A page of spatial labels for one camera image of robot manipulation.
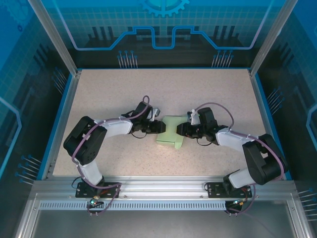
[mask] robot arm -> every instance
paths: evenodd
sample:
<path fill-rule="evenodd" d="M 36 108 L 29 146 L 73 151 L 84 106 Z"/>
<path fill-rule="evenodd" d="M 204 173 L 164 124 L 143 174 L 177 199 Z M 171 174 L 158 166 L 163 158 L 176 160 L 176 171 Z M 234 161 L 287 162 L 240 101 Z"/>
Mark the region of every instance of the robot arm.
<path fill-rule="evenodd" d="M 139 117 L 128 119 L 142 112 L 145 106 L 144 102 L 140 102 L 136 110 L 123 114 L 117 119 L 106 120 L 90 134 L 75 157 L 86 180 L 98 186 L 103 183 L 103 176 L 98 169 L 95 158 L 104 139 L 115 135 L 130 134 L 138 130 L 147 134 L 165 132 L 165 124 L 162 121 L 155 120 L 160 110 L 157 108 L 153 109 L 150 105 Z M 73 155 L 87 132 L 99 122 L 101 120 L 93 120 L 90 117 L 83 117 L 79 120 L 63 145 L 70 156 Z"/>
<path fill-rule="evenodd" d="M 196 139 L 206 137 L 207 141 L 215 145 L 227 146 L 244 153 L 248 167 L 224 177 L 223 186 L 228 194 L 246 185 L 263 185 L 281 174 L 278 162 L 265 147 L 242 133 L 231 131 L 225 125 L 218 125 L 210 108 L 192 110 L 188 112 L 188 117 L 190 122 L 177 126 L 177 134 Z M 272 136 L 264 134 L 258 139 L 279 157 L 286 172 L 288 165 Z"/>

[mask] ventilation slot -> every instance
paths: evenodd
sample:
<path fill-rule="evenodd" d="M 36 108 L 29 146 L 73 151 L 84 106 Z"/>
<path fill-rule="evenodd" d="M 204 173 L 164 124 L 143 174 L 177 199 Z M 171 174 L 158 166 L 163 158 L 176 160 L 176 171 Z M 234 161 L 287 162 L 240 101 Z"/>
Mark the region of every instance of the ventilation slot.
<path fill-rule="evenodd" d="M 41 201 L 41 210 L 86 210 L 89 201 Z M 92 211 L 103 210 L 109 201 L 91 209 Z M 114 201 L 109 210 L 133 211 L 133 210 L 226 210 L 225 201 Z"/>

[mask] transparent panel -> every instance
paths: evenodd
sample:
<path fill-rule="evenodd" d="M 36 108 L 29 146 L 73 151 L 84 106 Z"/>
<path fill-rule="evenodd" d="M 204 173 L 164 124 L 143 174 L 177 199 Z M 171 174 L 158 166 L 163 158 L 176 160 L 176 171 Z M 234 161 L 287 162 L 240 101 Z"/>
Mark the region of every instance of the transparent panel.
<path fill-rule="evenodd" d="M 316 229 L 317 2 L 298 1 L 258 72 L 290 172 Z"/>
<path fill-rule="evenodd" d="M 90 217 L 85 211 L 40 211 L 35 228 L 34 238 L 104 234 L 122 238 L 295 237 L 284 202 L 255 202 L 248 216 L 238 218 L 224 211 L 106 211 L 99 217 Z"/>
<path fill-rule="evenodd" d="M 78 67 L 249 67 L 284 0 L 44 0 Z"/>
<path fill-rule="evenodd" d="M 0 5 L 0 237 L 13 237 L 69 73 L 27 1 Z"/>

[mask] gear graphic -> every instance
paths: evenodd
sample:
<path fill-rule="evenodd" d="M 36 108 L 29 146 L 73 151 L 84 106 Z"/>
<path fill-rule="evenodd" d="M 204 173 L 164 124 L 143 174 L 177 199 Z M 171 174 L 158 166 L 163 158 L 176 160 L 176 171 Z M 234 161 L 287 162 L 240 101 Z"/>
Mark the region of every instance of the gear graphic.
<path fill-rule="evenodd" d="M 173 13 L 178 14 L 180 9 L 185 9 L 184 5 L 188 4 L 189 0 L 139 0 L 139 2 L 143 10 L 147 10 L 149 14 L 165 17 L 172 16 Z"/>
<path fill-rule="evenodd" d="M 0 0 L 0 6 L 6 6 L 11 17 L 20 25 L 27 19 L 29 6 L 27 0 Z"/>

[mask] aluminum frame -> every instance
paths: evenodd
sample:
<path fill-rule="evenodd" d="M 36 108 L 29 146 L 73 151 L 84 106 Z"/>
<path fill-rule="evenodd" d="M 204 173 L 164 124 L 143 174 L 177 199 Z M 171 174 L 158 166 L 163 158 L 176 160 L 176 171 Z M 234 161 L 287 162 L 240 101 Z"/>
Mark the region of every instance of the aluminum frame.
<path fill-rule="evenodd" d="M 75 190 L 70 186 L 73 179 L 60 178 L 34 182 L 16 238 L 30 238 L 32 236 L 41 202 L 67 201 L 76 203 L 78 201 L 89 201 L 89 199 L 74 197 Z M 123 183 L 119 198 L 116 201 L 192 201 L 195 203 L 230 200 L 225 198 L 210 199 L 204 190 L 206 182 L 222 181 L 221 176 L 106 177 L 105 180 Z M 297 237 L 313 237 L 293 181 L 276 181 L 263 186 L 257 185 L 256 201 L 287 201 Z"/>
<path fill-rule="evenodd" d="M 260 66 L 262 65 L 265 57 L 269 50 L 273 46 L 276 38 L 286 23 L 289 15 L 292 13 L 298 0 L 286 0 L 283 7 L 281 8 L 277 18 L 275 19 L 270 31 L 268 32 L 259 52 L 257 53 L 252 65 L 251 65 L 251 76 L 255 76 Z"/>
<path fill-rule="evenodd" d="M 269 34 L 267 35 L 260 51 L 258 52 L 251 66 L 251 82 L 258 101 L 259 109 L 264 121 L 266 131 L 272 134 L 268 117 L 264 108 L 264 104 L 259 93 L 259 88 L 255 81 L 255 74 L 264 61 L 267 53 L 273 45 L 278 32 L 285 24 L 288 16 L 291 14 L 297 0 L 287 0 L 281 9 L 280 14 L 275 20 Z M 55 45 L 62 60 L 66 64 L 68 70 L 77 76 L 77 68 L 73 62 L 65 44 L 63 43 L 58 31 L 56 30 L 50 16 L 44 8 L 40 0 L 29 0 L 37 17 L 45 28 L 47 34 Z M 79 77 L 76 77 L 70 85 L 67 92 L 65 106 L 62 111 L 61 120 L 57 126 L 57 132 L 50 151 L 47 167 L 42 179 L 46 179 L 46 173 L 49 171 L 49 165 L 54 164 L 57 156 L 59 144 L 61 143 L 63 130 L 66 126 L 71 104 L 76 91 Z M 78 199 L 74 197 L 74 190 L 70 187 L 74 178 L 53 178 L 52 180 L 35 181 L 32 187 L 29 200 L 26 204 L 22 220 L 20 222 L 16 238 L 30 238 L 35 227 L 36 219 L 39 213 L 41 201 L 78 201 L 87 199 Z M 134 200 L 229 200 L 229 199 L 209 199 L 207 192 L 204 190 L 206 182 L 222 181 L 222 177 L 107 177 L 106 181 L 120 181 L 123 183 L 122 191 L 118 200 L 134 201 Z M 261 200 L 286 200 L 290 216 L 293 221 L 294 229 L 297 237 L 311 238 L 313 237 L 310 230 L 305 212 L 301 205 L 296 187 L 293 181 L 271 182 L 264 186 L 256 186 L 256 201 Z"/>
<path fill-rule="evenodd" d="M 75 65 L 75 62 L 73 61 L 71 55 L 69 54 L 62 38 L 60 37 L 58 33 L 58 30 L 56 29 L 43 3 L 41 2 L 41 0 L 28 0 L 28 2 L 33 8 L 35 14 L 37 15 L 46 33 L 51 39 L 53 45 L 57 49 L 61 59 L 64 61 L 67 69 L 73 76 L 76 76 L 78 70 Z"/>

